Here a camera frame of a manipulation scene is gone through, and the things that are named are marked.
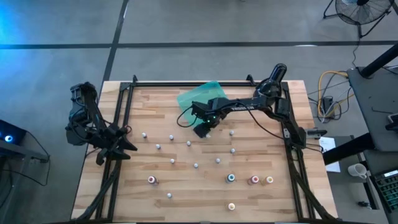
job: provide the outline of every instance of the thread spool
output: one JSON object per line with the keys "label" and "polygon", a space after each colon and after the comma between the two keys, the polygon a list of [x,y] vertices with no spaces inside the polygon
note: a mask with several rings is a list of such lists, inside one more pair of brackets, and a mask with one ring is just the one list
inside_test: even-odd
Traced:
{"label": "thread spool", "polygon": [[148,183],[152,184],[152,185],[158,185],[159,184],[159,180],[154,177],[154,176],[149,176],[148,177]]}
{"label": "thread spool", "polygon": [[256,184],[256,183],[259,182],[259,180],[260,180],[260,178],[259,178],[258,176],[252,176],[252,177],[250,177],[250,178],[248,179],[248,184],[249,184],[249,185]]}
{"label": "thread spool", "polygon": [[267,185],[267,184],[273,183],[273,181],[274,181],[274,178],[272,178],[272,177],[266,177],[265,179],[262,179],[262,180],[261,180],[261,184],[262,184],[262,185]]}
{"label": "thread spool", "polygon": [[225,181],[227,184],[231,184],[232,182],[235,181],[235,175],[233,174],[228,174],[228,176],[226,176]]}
{"label": "thread spool", "polygon": [[228,205],[227,205],[227,207],[226,207],[229,211],[233,211],[233,210],[235,210],[235,204],[234,203],[229,203]]}

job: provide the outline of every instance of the blue light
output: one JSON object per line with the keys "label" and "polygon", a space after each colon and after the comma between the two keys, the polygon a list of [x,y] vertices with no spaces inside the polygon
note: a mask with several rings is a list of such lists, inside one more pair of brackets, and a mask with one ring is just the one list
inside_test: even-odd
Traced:
{"label": "blue light", "polygon": [[4,140],[6,140],[6,142],[11,142],[14,138],[12,136],[6,136],[4,138]]}

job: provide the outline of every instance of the keyboard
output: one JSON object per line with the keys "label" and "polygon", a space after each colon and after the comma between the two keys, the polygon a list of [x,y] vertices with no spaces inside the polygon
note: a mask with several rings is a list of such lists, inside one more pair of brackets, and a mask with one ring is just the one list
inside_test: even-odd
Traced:
{"label": "keyboard", "polygon": [[374,177],[376,187],[382,195],[382,201],[389,212],[398,211],[398,170],[390,171]]}

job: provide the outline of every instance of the teal plastic sheet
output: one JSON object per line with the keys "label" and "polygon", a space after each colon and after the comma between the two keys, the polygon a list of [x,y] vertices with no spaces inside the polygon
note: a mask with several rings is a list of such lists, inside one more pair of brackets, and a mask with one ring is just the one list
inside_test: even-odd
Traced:
{"label": "teal plastic sheet", "polygon": [[[211,81],[201,86],[194,88],[191,91],[188,91],[184,94],[178,95],[177,101],[181,108],[181,113],[185,111],[192,105],[192,101],[197,101],[200,103],[207,103],[208,100],[211,100],[216,97],[226,97],[224,90],[220,86],[220,84],[216,81]],[[192,109],[189,109],[184,114],[184,118],[188,121],[188,124],[192,124],[195,121],[196,116],[191,115]],[[202,123],[203,121],[197,119],[195,124],[192,127]]]}

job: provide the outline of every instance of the yellow cable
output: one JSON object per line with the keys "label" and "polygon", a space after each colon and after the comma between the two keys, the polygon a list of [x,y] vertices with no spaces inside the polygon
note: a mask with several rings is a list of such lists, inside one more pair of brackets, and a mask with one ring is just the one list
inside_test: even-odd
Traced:
{"label": "yellow cable", "polygon": [[322,82],[323,76],[328,74],[328,73],[332,73],[332,74],[337,74],[337,75],[341,75],[341,76],[344,76],[344,77],[348,77],[347,73],[343,73],[343,72],[325,71],[325,72],[322,73],[321,77],[319,78],[319,82],[318,82],[318,114],[322,114],[321,113],[321,100],[322,100],[321,99],[321,82]]}

